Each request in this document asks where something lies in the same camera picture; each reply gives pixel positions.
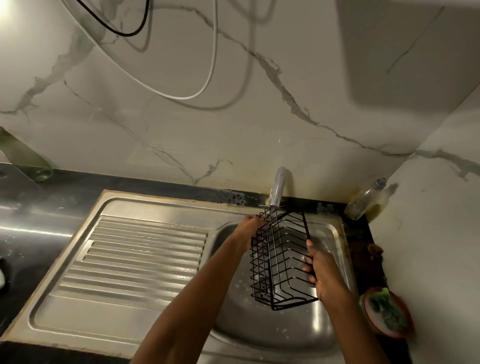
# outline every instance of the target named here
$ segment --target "black wire rack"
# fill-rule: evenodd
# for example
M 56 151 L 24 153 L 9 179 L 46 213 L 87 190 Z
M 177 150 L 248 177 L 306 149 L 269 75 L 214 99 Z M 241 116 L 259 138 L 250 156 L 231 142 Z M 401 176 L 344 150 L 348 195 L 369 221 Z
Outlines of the black wire rack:
M 305 214 L 267 208 L 260 217 L 266 224 L 252 238 L 252 297 L 274 311 L 317 301 L 302 270 L 310 239 Z

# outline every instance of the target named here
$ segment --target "faucet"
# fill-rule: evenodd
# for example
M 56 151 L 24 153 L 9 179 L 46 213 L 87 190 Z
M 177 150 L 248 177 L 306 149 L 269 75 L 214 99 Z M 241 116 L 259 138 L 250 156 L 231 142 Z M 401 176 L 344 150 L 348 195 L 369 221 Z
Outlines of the faucet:
M 280 208 L 280 201 L 282 199 L 283 188 L 285 187 L 285 178 L 287 177 L 288 169 L 280 167 L 276 171 L 275 182 L 268 197 L 268 205 L 272 210 Z

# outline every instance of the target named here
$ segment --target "person's left hand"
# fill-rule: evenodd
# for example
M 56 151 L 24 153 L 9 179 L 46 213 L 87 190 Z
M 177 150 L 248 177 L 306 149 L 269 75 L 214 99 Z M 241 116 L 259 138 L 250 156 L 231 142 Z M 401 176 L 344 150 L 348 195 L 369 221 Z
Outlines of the person's left hand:
M 265 225 L 265 220 L 255 215 L 245 215 L 232 233 L 232 237 L 245 247 L 245 251 L 249 251 L 252 237 L 255 236 L 257 230 Z

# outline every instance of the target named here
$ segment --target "white marble wall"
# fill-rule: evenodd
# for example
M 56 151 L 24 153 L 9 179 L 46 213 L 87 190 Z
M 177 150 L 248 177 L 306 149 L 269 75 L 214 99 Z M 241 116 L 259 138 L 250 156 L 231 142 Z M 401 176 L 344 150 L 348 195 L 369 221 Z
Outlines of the white marble wall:
M 1 4 L 0 124 L 65 169 L 267 193 L 283 165 L 287 194 L 345 202 L 389 177 L 480 80 L 477 10 L 220 0 L 213 80 L 180 104 L 125 76 L 59 1 Z M 125 31 L 142 15 L 142 1 L 93 4 Z M 203 84 L 210 0 L 156 0 L 137 50 L 77 13 L 149 85 Z
M 480 87 L 391 177 L 371 223 L 390 288 L 407 302 L 415 363 L 480 357 Z

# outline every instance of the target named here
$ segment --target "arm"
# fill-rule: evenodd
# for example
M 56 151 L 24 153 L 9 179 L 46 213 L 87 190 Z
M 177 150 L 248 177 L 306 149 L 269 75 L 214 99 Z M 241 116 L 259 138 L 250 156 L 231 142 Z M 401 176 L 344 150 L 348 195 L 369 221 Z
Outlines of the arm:
M 132 364 L 196 363 L 251 237 L 264 224 L 245 216 L 235 231 L 166 307 L 132 358 Z
M 314 249 L 310 240 L 307 241 L 307 247 L 313 257 L 316 275 L 316 278 L 310 276 L 310 281 L 315 284 L 317 297 L 327 310 L 345 362 L 390 363 L 348 290 L 333 255 Z M 307 258 L 307 263 L 311 264 L 312 259 Z M 307 266 L 304 270 L 311 272 L 312 268 Z

